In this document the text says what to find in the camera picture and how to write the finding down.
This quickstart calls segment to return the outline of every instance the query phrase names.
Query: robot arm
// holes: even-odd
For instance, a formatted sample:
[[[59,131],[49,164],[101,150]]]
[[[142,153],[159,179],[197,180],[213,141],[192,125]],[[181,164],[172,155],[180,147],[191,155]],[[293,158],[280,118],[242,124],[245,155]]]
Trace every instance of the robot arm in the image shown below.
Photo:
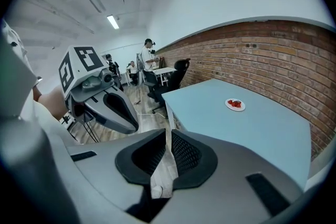
[[[112,130],[134,133],[139,128],[135,109],[108,67],[92,46],[70,46],[59,67],[66,106],[82,124],[95,118]]]

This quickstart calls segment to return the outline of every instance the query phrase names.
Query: table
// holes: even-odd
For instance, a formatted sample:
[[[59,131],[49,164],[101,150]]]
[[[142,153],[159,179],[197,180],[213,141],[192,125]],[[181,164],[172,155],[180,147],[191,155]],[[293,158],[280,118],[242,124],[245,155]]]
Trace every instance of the table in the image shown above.
[[[190,132],[245,146],[290,176],[302,189],[310,167],[309,122],[258,93],[212,79],[164,93],[169,124],[175,117]],[[246,109],[232,111],[225,100],[242,100]]]
[[[172,68],[172,67],[165,67],[165,68],[155,69],[155,70],[153,70],[153,73],[154,73],[155,75],[157,75],[157,76],[160,75],[160,78],[161,78],[161,84],[162,84],[162,86],[163,86],[163,83],[166,82],[166,81],[168,81],[168,80],[163,80],[163,79],[162,79],[162,74],[166,74],[166,73],[170,73],[170,72],[174,72],[174,71],[176,71],[175,68]]]

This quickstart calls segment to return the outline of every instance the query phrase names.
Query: white cloth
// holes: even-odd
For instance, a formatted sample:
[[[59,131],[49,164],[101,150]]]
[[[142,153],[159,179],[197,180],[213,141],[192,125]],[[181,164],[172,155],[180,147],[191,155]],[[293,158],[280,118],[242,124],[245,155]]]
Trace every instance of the white cloth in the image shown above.
[[[27,51],[25,50],[19,35],[14,30],[12,30],[5,21],[2,21],[2,34],[7,40],[8,45],[12,47],[14,53],[32,71],[26,56]],[[34,101],[33,90],[30,91],[26,99],[26,102],[21,110],[20,117],[25,121],[37,121],[45,132],[58,134],[66,146],[79,144],[42,104]]]
[[[127,69],[131,71],[131,74],[138,73],[137,65],[134,65],[134,67],[132,65],[130,65],[130,66],[127,67]]]
[[[153,62],[149,62],[149,63],[146,62],[146,61],[152,60],[153,57],[152,57],[152,54],[149,52],[149,50],[145,46],[143,46],[143,48],[141,50],[141,53],[140,53],[140,56],[141,56],[141,60],[142,60],[143,65],[144,65],[144,71],[153,71],[154,63]]]

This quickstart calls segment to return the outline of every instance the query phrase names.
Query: red brick wall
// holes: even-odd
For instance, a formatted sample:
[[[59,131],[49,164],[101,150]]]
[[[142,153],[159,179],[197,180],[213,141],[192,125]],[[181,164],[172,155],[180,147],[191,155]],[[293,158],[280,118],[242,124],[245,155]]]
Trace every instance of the red brick wall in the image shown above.
[[[336,35],[309,24],[240,23],[180,40],[158,51],[168,66],[191,58],[182,87],[211,78],[255,91],[310,122],[312,158],[336,126]]]

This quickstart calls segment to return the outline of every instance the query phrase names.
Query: floor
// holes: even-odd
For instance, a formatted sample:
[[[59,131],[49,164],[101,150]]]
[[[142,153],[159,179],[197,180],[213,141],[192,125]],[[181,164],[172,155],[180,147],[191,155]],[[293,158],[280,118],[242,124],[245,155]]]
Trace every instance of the floor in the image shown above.
[[[90,122],[93,131],[98,135],[101,142],[121,139],[129,135],[136,135],[152,129],[166,129],[166,152],[157,166],[154,174],[151,177],[151,187],[162,186],[163,193],[162,198],[169,198],[172,196],[173,180],[178,177],[176,163],[171,152],[171,130],[168,119],[162,117],[159,114],[152,114],[152,109],[158,106],[153,99],[147,96],[148,87],[141,85],[139,87],[130,85],[123,86],[124,93],[129,97],[132,104],[139,101],[139,93],[141,102],[134,105],[135,110],[138,112],[139,129],[133,134],[122,134],[111,129],[105,128],[95,121]],[[157,110],[163,116],[166,116],[165,109]],[[93,139],[89,136],[83,125],[75,123],[70,129],[70,133],[81,144],[94,143]]]

